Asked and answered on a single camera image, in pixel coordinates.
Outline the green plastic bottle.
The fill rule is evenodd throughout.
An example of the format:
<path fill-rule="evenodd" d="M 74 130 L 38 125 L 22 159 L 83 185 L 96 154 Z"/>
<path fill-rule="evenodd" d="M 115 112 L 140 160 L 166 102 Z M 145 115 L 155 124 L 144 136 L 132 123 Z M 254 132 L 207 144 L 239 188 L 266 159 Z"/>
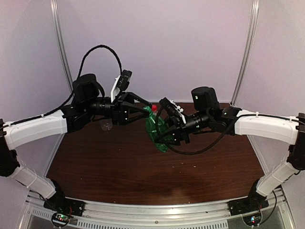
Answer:
<path fill-rule="evenodd" d="M 150 115 L 149 115 L 149 117 L 145 118 L 145 130 L 146 130 L 147 134 L 149 135 L 149 137 L 151 138 L 151 140 L 153 141 L 156 148 L 158 150 L 160 150 L 161 152 L 166 153 L 166 151 L 168 150 L 168 147 L 165 144 L 154 142 L 154 138 L 156 136 L 158 136 L 157 130 L 156 130 L 156 124 L 155 124 L 156 115 L 157 115 L 157 112 L 153 112 L 150 108 Z M 165 121 L 161 117 L 159 117 L 158 127 L 159 127 L 160 134 L 165 125 L 167 126 Z"/>

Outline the clear bottle white cap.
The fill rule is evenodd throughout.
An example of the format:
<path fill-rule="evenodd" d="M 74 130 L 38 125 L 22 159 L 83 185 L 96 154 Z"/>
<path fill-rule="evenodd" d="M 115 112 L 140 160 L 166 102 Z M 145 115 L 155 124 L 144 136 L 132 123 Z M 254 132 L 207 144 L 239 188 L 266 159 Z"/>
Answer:
<path fill-rule="evenodd" d="M 111 119 L 103 119 L 100 121 L 101 129 L 103 131 L 110 131 L 113 128 L 112 120 Z"/>

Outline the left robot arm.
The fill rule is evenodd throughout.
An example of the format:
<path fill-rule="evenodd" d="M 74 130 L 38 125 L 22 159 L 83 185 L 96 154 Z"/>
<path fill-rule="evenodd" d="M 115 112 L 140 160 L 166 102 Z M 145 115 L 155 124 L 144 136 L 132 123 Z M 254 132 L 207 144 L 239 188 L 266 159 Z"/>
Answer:
<path fill-rule="evenodd" d="M 131 74 L 124 70 L 115 79 L 110 96 L 105 96 L 104 89 L 94 74 L 82 75 L 72 83 L 71 104 L 64 103 L 54 111 L 19 121 L 1 121 L 0 175 L 11 177 L 45 199 L 50 199 L 50 204 L 58 212 L 64 212 L 69 204 L 64 195 L 60 194 L 59 186 L 22 166 L 18 162 L 16 148 L 45 137 L 79 131 L 96 116 L 111 119 L 115 125 L 128 125 L 148 117 L 149 112 L 135 105 L 135 102 L 148 107 L 152 104 L 135 93 L 126 91 Z"/>

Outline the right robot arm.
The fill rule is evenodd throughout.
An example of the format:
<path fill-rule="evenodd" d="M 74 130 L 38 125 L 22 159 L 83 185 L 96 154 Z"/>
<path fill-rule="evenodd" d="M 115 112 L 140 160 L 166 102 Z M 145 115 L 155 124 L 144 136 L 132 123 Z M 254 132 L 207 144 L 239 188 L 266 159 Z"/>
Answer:
<path fill-rule="evenodd" d="M 191 91 L 196 113 L 185 115 L 183 109 L 174 101 L 163 98 L 159 101 L 161 108 L 157 115 L 166 111 L 167 128 L 160 131 L 157 127 L 156 143 L 164 143 L 174 151 L 173 146 L 181 141 L 189 143 L 190 134 L 203 133 L 207 128 L 220 136 L 202 150 L 192 152 L 197 155 L 206 152 L 216 145 L 225 135 L 253 135 L 279 140 L 289 144 L 289 154 L 271 172 L 254 183 L 254 189 L 244 200 L 247 210 L 255 210 L 262 204 L 276 187 L 288 180 L 292 175 L 305 169 L 305 115 L 276 116 L 250 112 L 238 107 L 220 108 L 216 92 L 213 88 L 203 86 Z"/>

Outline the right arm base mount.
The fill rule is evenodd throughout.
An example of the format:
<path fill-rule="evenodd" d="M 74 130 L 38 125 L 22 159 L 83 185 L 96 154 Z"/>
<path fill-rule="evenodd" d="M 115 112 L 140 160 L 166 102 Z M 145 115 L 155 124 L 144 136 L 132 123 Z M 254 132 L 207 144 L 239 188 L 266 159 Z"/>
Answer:
<path fill-rule="evenodd" d="M 256 180 L 247 197 L 236 200 L 230 200 L 228 202 L 228 208 L 231 216 L 245 214 L 248 212 L 259 211 L 261 208 L 269 206 L 266 197 L 260 195 L 256 190 L 256 186 L 259 180 Z"/>

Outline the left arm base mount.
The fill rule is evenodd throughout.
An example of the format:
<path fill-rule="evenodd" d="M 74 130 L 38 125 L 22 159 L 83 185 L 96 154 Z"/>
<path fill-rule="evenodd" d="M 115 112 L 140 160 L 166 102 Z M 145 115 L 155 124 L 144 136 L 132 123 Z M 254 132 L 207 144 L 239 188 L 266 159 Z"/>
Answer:
<path fill-rule="evenodd" d="M 55 180 L 51 181 L 55 185 L 56 192 L 51 198 L 45 198 L 43 207 L 66 215 L 81 217 L 85 203 L 80 200 L 67 198 L 58 182 Z"/>

